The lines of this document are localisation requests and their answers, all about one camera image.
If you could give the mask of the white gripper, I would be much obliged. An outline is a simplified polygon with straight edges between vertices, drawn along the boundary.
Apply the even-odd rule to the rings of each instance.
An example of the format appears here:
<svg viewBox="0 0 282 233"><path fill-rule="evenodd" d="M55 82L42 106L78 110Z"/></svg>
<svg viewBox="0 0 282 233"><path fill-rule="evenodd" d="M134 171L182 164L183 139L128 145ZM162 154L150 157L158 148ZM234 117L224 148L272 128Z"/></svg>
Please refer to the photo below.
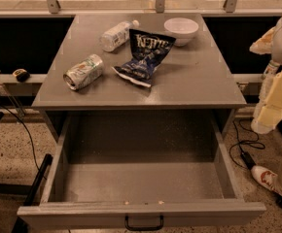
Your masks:
<svg viewBox="0 0 282 233"><path fill-rule="evenodd" d="M249 51L271 54L274 32L274 27L266 31L251 45ZM263 82L259 94L260 101L256 105L251 122L252 130L258 134L269 133L282 120L282 71L275 75L268 75L264 80L261 76Z"/></svg>

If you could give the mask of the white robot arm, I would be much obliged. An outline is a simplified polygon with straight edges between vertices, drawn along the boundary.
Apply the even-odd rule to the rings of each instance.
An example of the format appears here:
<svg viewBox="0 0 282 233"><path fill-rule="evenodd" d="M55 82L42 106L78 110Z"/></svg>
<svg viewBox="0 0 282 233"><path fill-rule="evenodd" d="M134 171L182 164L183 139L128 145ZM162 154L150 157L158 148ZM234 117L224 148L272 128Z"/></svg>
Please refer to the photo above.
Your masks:
<svg viewBox="0 0 282 233"><path fill-rule="evenodd" d="M256 133L267 134L282 120L282 17L251 45L250 51L271 55L251 123Z"/></svg>

